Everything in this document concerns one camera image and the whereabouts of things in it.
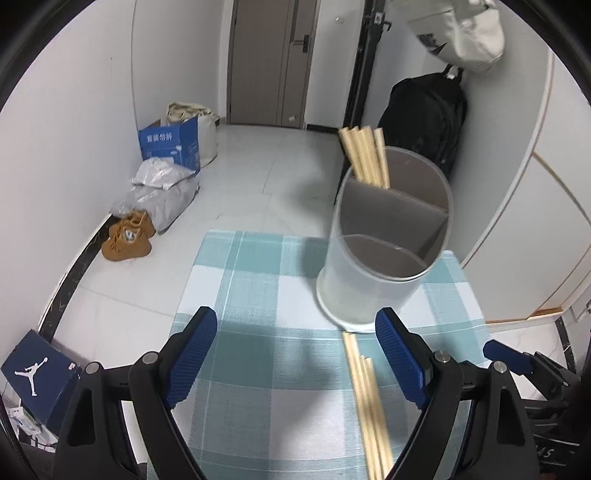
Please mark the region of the white grey utensil holder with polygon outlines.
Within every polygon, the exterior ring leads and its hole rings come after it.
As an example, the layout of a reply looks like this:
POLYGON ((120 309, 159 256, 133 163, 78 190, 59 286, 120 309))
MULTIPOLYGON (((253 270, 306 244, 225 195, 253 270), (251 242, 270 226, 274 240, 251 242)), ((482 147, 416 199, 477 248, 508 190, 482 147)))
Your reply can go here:
POLYGON ((329 320, 352 333, 374 332, 379 310, 399 310, 447 246, 453 195, 425 157, 386 150, 391 186, 370 186, 347 173, 335 199, 317 298, 329 320))

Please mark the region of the black hanging backpack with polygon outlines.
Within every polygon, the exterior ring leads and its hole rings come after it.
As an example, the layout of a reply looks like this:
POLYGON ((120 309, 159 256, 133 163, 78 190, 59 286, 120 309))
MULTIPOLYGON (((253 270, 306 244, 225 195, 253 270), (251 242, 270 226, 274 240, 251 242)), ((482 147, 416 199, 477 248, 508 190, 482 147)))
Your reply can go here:
POLYGON ((456 162, 468 113, 463 74, 462 68, 447 65, 441 72, 398 82, 378 123, 386 145, 427 158, 447 178, 456 162))

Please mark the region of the teal plaid tablecloth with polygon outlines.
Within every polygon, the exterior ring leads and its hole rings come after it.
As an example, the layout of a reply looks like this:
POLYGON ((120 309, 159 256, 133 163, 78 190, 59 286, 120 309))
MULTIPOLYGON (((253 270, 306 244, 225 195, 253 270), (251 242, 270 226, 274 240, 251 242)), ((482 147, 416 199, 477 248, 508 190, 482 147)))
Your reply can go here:
POLYGON ((202 306, 217 333, 175 416, 209 479, 367 475, 342 333, 318 306, 321 238, 204 236, 172 323, 202 306))

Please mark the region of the tan suede shoe far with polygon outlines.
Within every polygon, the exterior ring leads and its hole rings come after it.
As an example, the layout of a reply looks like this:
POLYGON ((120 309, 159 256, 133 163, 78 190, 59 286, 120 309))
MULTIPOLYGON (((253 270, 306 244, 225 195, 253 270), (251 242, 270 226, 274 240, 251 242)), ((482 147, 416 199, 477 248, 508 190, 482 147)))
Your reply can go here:
POLYGON ((126 217, 109 227, 108 234, 114 238, 123 227, 139 228, 148 238, 156 234, 150 216, 145 211, 131 211, 126 217))

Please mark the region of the grey brown door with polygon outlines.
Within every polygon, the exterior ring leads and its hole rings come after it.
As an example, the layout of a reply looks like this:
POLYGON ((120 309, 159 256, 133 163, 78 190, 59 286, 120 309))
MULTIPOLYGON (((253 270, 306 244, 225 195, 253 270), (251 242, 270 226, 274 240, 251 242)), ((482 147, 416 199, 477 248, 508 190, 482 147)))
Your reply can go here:
POLYGON ((242 0, 232 8, 228 122, 301 129, 318 2, 242 0))

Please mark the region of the navy Jordan shoe box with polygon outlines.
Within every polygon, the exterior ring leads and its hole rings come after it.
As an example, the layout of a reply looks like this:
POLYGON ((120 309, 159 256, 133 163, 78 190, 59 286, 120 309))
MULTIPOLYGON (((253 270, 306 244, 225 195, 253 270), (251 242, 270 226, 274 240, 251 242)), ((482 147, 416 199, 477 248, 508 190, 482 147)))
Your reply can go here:
POLYGON ((29 330, 1 371, 32 416, 58 435, 80 378, 80 366, 29 330))

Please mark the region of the blue cardboard box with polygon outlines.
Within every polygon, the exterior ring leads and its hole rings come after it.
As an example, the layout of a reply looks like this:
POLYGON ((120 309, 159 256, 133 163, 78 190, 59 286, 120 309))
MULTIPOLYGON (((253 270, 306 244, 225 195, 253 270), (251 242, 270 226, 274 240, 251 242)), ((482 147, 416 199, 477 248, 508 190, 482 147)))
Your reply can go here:
POLYGON ((174 164, 200 171, 200 164, 195 152, 189 145, 182 125, 153 126, 138 132, 142 158, 168 158, 174 164))

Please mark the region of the grey plastic mailer bags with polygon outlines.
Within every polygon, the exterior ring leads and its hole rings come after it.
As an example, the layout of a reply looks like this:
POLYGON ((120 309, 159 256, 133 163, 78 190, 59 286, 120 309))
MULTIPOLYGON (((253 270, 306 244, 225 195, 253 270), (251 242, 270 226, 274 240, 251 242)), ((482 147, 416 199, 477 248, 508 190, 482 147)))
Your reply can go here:
POLYGON ((132 211, 146 212, 157 233, 166 231, 193 201, 199 190, 197 171, 174 164, 170 158, 141 162, 131 189, 116 200, 110 213, 122 219, 132 211))

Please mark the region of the black tripod stand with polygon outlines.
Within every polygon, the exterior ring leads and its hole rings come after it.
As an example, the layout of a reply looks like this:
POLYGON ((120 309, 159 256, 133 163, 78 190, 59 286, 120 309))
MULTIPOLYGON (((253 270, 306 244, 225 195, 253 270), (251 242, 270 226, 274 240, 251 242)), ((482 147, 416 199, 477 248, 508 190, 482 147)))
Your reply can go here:
POLYGON ((392 25, 386 20, 386 4, 386 0, 366 0, 363 3, 360 38, 356 48, 345 118, 342 123, 344 127, 362 125, 378 45, 384 28, 390 30, 392 25))

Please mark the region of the tan suede shoe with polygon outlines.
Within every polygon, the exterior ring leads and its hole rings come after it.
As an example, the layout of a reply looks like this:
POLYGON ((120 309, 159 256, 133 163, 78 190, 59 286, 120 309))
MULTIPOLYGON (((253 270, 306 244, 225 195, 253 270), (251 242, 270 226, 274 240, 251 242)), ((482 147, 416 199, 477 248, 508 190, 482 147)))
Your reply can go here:
POLYGON ((150 216, 145 211, 131 211, 126 217, 109 227, 108 234, 114 238, 123 227, 139 228, 148 238, 156 234, 150 216))
POLYGON ((140 228, 122 227, 101 245, 102 256, 112 262, 142 258, 151 252, 148 237, 140 228))

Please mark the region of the beige cloth bag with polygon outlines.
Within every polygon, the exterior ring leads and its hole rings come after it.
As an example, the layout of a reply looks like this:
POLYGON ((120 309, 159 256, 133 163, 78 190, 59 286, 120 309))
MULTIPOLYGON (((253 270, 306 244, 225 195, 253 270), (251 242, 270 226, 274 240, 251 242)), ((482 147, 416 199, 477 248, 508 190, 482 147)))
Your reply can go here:
POLYGON ((183 126, 201 167, 207 167, 217 157, 219 120, 221 118, 210 107, 198 103, 171 102, 166 110, 167 124, 183 126))

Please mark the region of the tan suede shoe near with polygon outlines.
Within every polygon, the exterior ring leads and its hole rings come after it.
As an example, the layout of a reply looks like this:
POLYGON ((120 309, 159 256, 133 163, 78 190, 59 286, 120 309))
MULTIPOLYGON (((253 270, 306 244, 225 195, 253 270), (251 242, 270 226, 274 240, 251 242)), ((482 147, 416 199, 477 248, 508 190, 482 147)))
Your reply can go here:
POLYGON ((151 252, 148 237, 140 228, 122 227, 101 245, 102 256, 112 262, 142 258, 151 252))

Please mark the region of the white canvas tote bag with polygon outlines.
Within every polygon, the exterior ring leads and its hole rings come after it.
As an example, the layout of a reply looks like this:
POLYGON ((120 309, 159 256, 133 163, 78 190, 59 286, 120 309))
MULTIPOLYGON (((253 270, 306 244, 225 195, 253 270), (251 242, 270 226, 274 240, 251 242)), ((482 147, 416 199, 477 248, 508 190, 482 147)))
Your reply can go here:
POLYGON ((505 35, 493 1, 394 1, 394 9, 434 56, 484 73, 504 54, 505 35))

